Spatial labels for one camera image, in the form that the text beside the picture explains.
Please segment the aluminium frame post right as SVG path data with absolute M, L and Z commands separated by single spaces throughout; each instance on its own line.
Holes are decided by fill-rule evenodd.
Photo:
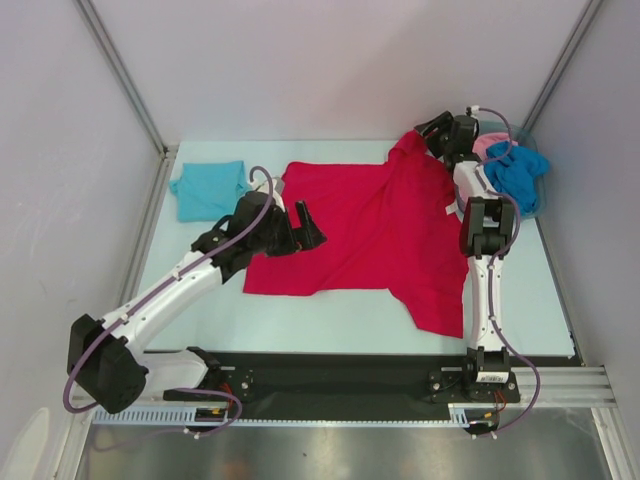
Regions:
M 585 3 L 553 67 L 547 75 L 540 92 L 525 117 L 523 127 L 526 130 L 533 130 L 539 122 L 546 106 L 567 73 L 578 50 L 596 23 L 599 14 L 607 4 L 608 1 L 605 0 L 589 0 Z

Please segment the folded light blue t-shirt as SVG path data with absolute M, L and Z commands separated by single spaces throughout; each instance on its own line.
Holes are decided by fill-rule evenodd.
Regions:
M 243 161 L 184 163 L 179 178 L 169 181 L 181 223 L 213 222 L 232 214 L 249 191 Z

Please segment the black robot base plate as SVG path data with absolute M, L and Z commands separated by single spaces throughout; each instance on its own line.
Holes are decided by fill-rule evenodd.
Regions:
M 465 355 L 213 353 L 195 384 L 243 403 L 276 393 L 373 396 L 399 394 L 429 403 L 509 405 L 521 399 L 515 369 L 525 362 L 501 350 Z

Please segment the dark blue t-shirt in basket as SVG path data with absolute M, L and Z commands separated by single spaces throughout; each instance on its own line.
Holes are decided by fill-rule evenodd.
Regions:
M 536 182 L 550 170 L 550 162 L 527 147 L 497 143 L 487 150 L 485 175 L 496 192 L 510 195 L 523 216 L 537 212 L 540 206 Z

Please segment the aluminium frame rail front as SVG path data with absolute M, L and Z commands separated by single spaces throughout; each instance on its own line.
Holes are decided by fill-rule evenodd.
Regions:
M 533 400 L 540 405 L 613 405 L 616 403 L 609 379 L 602 367 L 551 366 L 517 367 L 516 379 L 520 385 L 521 399 L 515 404 Z M 213 390 L 201 390 L 190 386 L 180 393 L 179 385 L 169 383 L 165 371 L 157 370 L 156 377 L 146 374 L 146 397 L 162 397 L 169 402 L 205 402 L 213 399 Z

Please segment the grey plastic laundry basket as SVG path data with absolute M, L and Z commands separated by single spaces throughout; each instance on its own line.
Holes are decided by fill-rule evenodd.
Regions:
M 546 202 L 544 176 L 551 165 L 527 130 L 510 128 L 508 133 L 503 122 L 480 120 L 473 152 L 485 162 L 491 189 L 511 196 L 523 219 L 534 218 Z

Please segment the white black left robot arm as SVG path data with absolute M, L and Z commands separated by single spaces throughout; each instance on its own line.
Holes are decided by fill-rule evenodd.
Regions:
M 94 319 L 84 314 L 70 329 L 69 385 L 90 395 L 94 406 L 117 414 L 142 394 L 188 389 L 214 397 L 221 387 L 215 359 L 198 347 L 149 354 L 150 342 L 204 294 L 246 269 L 258 254 L 281 257 L 313 250 L 326 242 L 305 202 L 293 226 L 278 194 L 251 191 L 201 234 L 173 269 L 125 305 Z

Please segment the aluminium frame post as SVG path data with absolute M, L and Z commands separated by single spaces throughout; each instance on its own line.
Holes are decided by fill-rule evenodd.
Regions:
M 607 4 L 608 1 L 605 0 L 589 0 L 585 3 L 553 67 L 547 75 L 540 92 L 525 117 L 523 127 L 526 130 L 533 130 L 539 122 L 546 106 L 567 73 L 578 50 L 596 23 L 599 14 Z
M 168 147 L 95 3 L 90 0 L 74 0 L 73 4 L 114 75 L 145 136 L 154 150 L 164 157 Z

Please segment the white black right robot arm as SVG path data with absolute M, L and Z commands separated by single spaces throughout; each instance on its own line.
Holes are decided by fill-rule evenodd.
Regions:
M 516 403 L 520 400 L 512 349 L 502 328 L 501 282 L 505 256 L 519 233 L 514 200 L 497 192 L 485 173 L 487 164 L 473 152 L 480 134 L 477 113 L 445 111 L 415 130 L 428 151 L 451 174 L 462 213 L 459 249 L 468 260 L 472 286 L 472 330 L 461 372 L 442 372 L 430 381 L 436 402 Z

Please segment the red t-shirt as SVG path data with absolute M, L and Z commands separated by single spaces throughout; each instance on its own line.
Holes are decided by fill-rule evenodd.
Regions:
M 458 242 L 455 188 L 416 131 L 382 164 L 290 163 L 286 207 L 306 203 L 327 240 L 292 256 L 256 256 L 243 291 L 311 296 L 328 290 L 387 290 L 421 330 L 463 335 L 468 273 Z

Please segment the pink t-shirt in basket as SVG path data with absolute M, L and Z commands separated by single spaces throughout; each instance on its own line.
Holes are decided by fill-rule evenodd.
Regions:
M 478 155 L 481 159 L 487 158 L 487 150 L 501 142 L 506 142 L 509 140 L 509 135 L 507 132 L 491 132 L 479 135 L 474 144 L 472 151 Z

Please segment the aluminium frame post left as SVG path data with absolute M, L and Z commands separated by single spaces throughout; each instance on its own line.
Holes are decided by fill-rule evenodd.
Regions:
M 154 150 L 164 157 L 168 147 L 95 3 L 90 0 L 74 0 L 73 4 L 114 75 L 145 136 Z

